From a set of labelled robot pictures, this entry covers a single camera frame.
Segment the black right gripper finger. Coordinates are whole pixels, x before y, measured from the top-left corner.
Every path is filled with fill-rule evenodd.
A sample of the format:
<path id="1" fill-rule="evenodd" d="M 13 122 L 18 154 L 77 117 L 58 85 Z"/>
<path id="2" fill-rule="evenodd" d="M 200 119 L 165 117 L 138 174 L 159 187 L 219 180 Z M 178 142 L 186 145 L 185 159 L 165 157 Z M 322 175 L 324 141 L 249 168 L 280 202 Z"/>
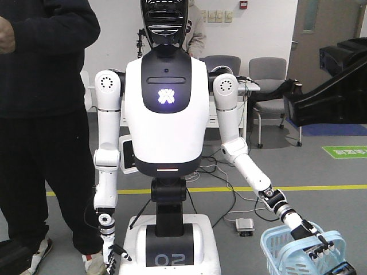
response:
<path id="1" fill-rule="evenodd" d="M 336 75 L 366 56 L 366 37 L 352 38 L 319 50 L 319 67 Z"/>
<path id="2" fill-rule="evenodd" d="M 309 93 L 283 98 L 286 116 L 296 126 L 366 124 L 366 65 L 355 64 Z"/>

